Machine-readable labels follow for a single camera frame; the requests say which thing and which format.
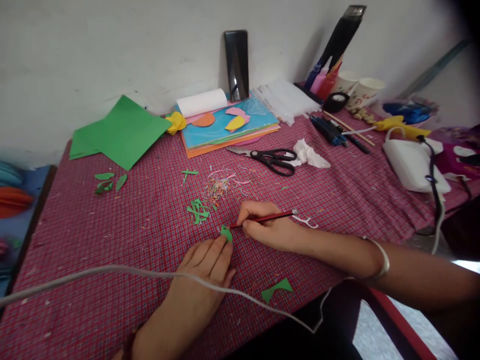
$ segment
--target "phone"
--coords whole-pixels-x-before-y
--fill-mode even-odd
[[[249,47],[247,30],[228,30],[225,38],[226,71],[230,101],[247,99],[249,94]]]

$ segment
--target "yellow glue gun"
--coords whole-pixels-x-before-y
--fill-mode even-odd
[[[418,135],[423,135],[424,137],[427,137],[432,131],[431,130],[425,130],[417,127],[413,127],[410,125],[406,125],[403,123],[404,117],[401,115],[398,116],[392,116],[388,117],[382,121],[377,121],[373,124],[373,126],[376,126],[377,131],[387,131],[390,130],[391,128],[402,128],[405,131],[405,137],[410,140],[418,141],[417,136]],[[395,129],[393,132],[401,133],[402,130],[400,129]]]

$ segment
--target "paper cup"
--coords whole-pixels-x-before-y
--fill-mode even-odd
[[[345,108],[347,110],[363,108],[368,105],[372,101],[372,98],[384,87],[385,83],[382,80],[371,77],[360,79]]]
[[[359,82],[360,76],[353,71],[340,71],[336,78],[335,84],[331,88],[331,93],[348,94],[350,90]]]

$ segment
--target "pink bottle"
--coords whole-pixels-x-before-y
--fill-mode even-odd
[[[323,82],[325,81],[325,78],[327,77],[327,73],[329,72],[329,66],[330,66],[331,60],[332,60],[332,56],[330,56],[330,58],[326,62],[323,69],[320,70],[315,80],[313,81],[313,84],[310,88],[310,91],[312,93],[316,94],[319,91],[320,87],[322,86]]]

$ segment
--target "scissors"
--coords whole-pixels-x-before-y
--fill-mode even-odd
[[[275,174],[282,175],[282,176],[292,176],[293,174],[295,174],[295,167],[289,163],[283,162],[283,160],[292,161],[297,158],[297,153],[292,150],[275,149],[275,150],[269,150],[269,151],[258,151],[258,150],[244,150],[244,149],[241,149],[238,147],[232,147],[232,146],[228,146],[226,149],[230,150],[235,154],[244,154],[249,158],[252,158],[261,162]],[[277,154],[280,152],[286,152],[288,154],[291,154],[292,156]],[[280,169],[277,169],[276,167],[286,169],[287,172],[280,171]]]

